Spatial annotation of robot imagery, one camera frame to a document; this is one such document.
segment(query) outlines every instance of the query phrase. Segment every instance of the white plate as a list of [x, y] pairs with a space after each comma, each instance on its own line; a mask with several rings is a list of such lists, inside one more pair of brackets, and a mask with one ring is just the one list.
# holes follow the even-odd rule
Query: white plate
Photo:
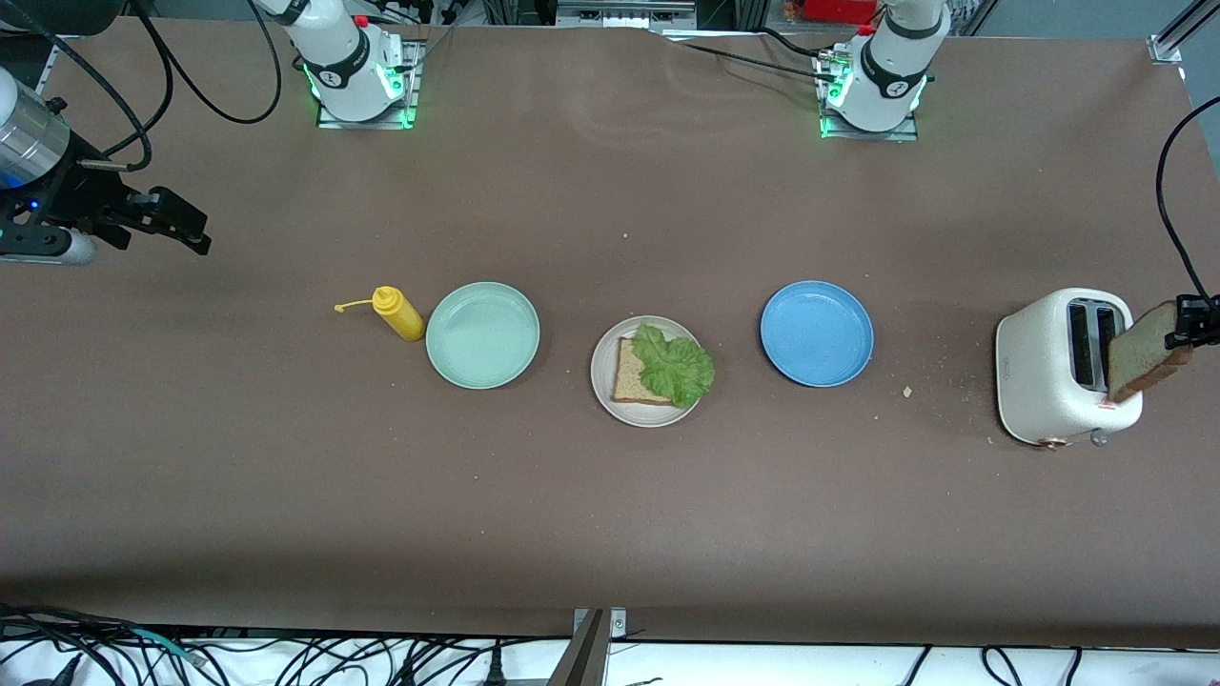
[[615, 403], [610, 399], [614, 395], [615, 372], [619, 371], [619, 339], [634, 338], [636, 331], [642, 323], [650, 323], [660, 328], [666, 341], [673, 341], [675, 338], [689, 338], [694, 341], [694, 334], [673, 320], [654, 316], [623, 320], [610, 327], [610, 331], [601, 337], [601, 341], [598, 341], [598, 347], [593, 349], [593, 364], [589, 365], [589, 378], [593, 381], [593, 394], [598, 397], [601, 406], [612, 414], [615, 419], [632, 426], [656, 428], [659, 426], [669, 426], [687, 416], [694, 409], [694, 405], [683, 410], [673, 405]]

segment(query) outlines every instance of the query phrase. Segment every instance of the mustard bottle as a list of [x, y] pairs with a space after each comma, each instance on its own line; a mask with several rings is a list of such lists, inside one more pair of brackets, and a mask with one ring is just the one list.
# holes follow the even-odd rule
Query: mustard bottle
[[366, 304], [372, 304], [373, 311], [381, 315], [386, 320], [386, 323], [401, 336], [403, 339], [418, 341], [423, 338], [423, 317], [411, 306], [406, 295], [403, 295], [403, 292], [393, 286], [379, 286], [377, 291], [373, 291], [372, 299], [336, 305], [334, 311], [342, 312], [351, 305]]

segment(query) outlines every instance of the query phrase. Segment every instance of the lettuce leaf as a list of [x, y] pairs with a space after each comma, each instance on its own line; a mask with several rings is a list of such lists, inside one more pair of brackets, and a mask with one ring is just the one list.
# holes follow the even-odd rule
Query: lettuce leaf
[[644, 371], [639, 381], [653, 393], [686, 409], [711, 391], [716, 365], [711, 355], [689, 338], [666, 341], [655, 326], [643, 323], [636, 331], [633, 349]]

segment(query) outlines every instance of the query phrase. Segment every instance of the toaster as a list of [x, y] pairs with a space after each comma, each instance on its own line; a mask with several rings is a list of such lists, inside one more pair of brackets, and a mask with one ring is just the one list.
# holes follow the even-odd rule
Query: toaster
[[1047, 448], [1108, 436], [1133, 425], [1143, 393], [1107, 399], [1109, 344], [1135, 323], [1118, 295], [1064, 288], [996, 327], [999, 419], [1015, 438]]

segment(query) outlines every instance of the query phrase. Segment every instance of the whole wheat bread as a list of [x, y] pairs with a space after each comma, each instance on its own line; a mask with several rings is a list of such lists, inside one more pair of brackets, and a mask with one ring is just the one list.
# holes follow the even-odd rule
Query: whole wheat bread
[[619, 339], [619, 370], [614, 377], [614, 392], [610, 399], [615, 403], [643, 403], [645, 405], [672, 405], [673, 400], [658, 395], [639, 380], [644, 363], [636, 356], [631, 338]]
[[1135, 326], [1110, 341], [1108, 365], [1111, 402], [1121, 403], [1147, 391], [1191, 361], [1194, 348], [1165, 349], [1165, 334], [1177, 326], [1177, 306], [1161, 303], [1148, 310]]

